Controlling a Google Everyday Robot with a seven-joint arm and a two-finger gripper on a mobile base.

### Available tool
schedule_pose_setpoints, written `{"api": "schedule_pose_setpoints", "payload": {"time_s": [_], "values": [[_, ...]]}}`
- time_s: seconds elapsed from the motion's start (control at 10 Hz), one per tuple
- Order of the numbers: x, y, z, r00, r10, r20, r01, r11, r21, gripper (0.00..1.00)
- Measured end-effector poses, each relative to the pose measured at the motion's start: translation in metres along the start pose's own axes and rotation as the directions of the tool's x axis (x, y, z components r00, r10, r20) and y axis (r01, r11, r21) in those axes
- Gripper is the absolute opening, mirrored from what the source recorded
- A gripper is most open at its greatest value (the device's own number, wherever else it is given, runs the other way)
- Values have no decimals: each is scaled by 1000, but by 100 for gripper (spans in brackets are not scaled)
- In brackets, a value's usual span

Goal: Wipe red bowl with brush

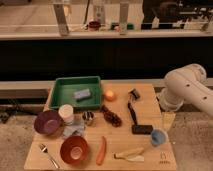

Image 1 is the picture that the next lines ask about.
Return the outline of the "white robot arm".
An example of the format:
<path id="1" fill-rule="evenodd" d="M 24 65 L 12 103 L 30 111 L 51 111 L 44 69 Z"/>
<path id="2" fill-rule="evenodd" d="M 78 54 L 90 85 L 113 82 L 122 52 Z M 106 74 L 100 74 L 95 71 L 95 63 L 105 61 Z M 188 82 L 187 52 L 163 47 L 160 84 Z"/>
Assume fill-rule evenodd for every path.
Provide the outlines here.
<path id="1" fill-rule="evenodd" d="M 203 82 L 206 70 L 199 64 L 189 64 L 168 72 L 164 77 L 165 87 L 158 99 L 165 111 L 178 111 L 184 101 L 213 117 L 213 90 Z"/>

